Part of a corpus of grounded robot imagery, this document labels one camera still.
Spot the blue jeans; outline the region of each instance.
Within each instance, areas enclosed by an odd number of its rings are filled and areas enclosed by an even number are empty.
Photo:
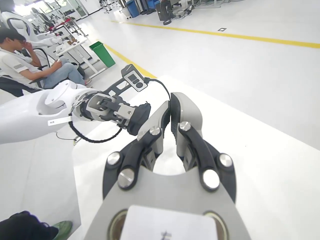
[[[85,84],[82,75],[78,72],[77,66],[69,63],[65,58],[61,59],[62,67],[51,73],[45,80],[43,80],[43,88],[49,89],[57,85],[59,82],[63,81],[66,78],[69,78],[70,81],[78,84]]]

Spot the computer tower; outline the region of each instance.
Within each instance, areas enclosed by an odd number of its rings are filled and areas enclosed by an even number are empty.
[[[161,1],[155,5],[160,21],[166,21],[174,18],[170,1]]]

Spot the white polo shirt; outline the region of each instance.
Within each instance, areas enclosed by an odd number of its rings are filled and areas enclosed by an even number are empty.
[[[32,59],[25,57],[20,53],[11,53],[0,48],[0,76],[8,75],[15,81],[18,81],[29,87],[37,87],[36,83],[29,84],[31,80],[22,76],[19,72],[29,70],[32,73],[39,72],[39,70],[30,64]]]

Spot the yellow floor line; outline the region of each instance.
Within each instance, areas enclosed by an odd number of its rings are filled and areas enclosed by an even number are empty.
[[[130,59],[126,58],[124,55],[120,54],[118,51],[115,51],[112,47],[104,44],[104,46],[111,51],[114,55],[116,55],[117,57],[121,58],[125,63],[127,64],[133,64],[136,69],[144,76],[144,77],[149,77],[152,79],[156,79],[157,77],[152,75],[150,72],[146,71],[144,68],[141,68],[139,65],[137,65],[136,63],[134,63],[133,61],[131,61]]]
[[[293,40],[285,40],[285,39],[277,39],[277,38],[267,38],[267,37],[259,37],[259,36],[250,36],[250,35],[242,35],[242,34],[232,34],[232,33],[193,30],[193,29],[169,27],[169,26],[164,26],[164,25],[136,24],[136,23],[130,23],[130,22],[119,22],[119,21],[116,21],[116,20],[112,20],[111,22],[119,23],[119,24],[141,26],[141,27],[152,27],[152,28],[159,28],[159,29],[183,31],[183,32],[189,32],[189,33],[198,33],[198,34],[205,34],[205,35],[212,35],[212,36],[220,36],[220,37],[226,37],[226,38],[246,39],[246,40],[254,40],[254,41],[261,41],[261,42],[269,42],[269,43],[276,43],[276,44],[283,44],[283,45],[290,45],[290,46],[298,46],[298,47],[320,48],[320,43],[301,42],[301,41],[293,41]]]

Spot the metal bolt head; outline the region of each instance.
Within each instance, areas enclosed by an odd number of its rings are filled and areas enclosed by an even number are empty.
[[[150,129],[149,129],[149,133],[151,134],[151,135],[159,135],[159,133],[160,133],[160,128],[158,127],[158,126],[153,126],[153,127],[151,127]]]
[[[119,173],[118,186],[122,189],[129,187],[135,179],[135,173],[132,169],[124,169]]]
[[[183,121],[180,123],[179,128],[182,131],[189,131],[191,128],[191,124],[188,121]]]
[[[213,169],[207,169],[202,174],[204,184],[211,190],[216,189],[220,184],[220,178]]]
[[[111,153],[108,158],[106,159],[106,162],[113,166],[114,164],[118,163],[120,159],[120,153],[119,152],[113,152]]]
[[[229,155],[221,153],[219,156],[220,162],[225,167],[229,168],[233,165],[232,159]]]

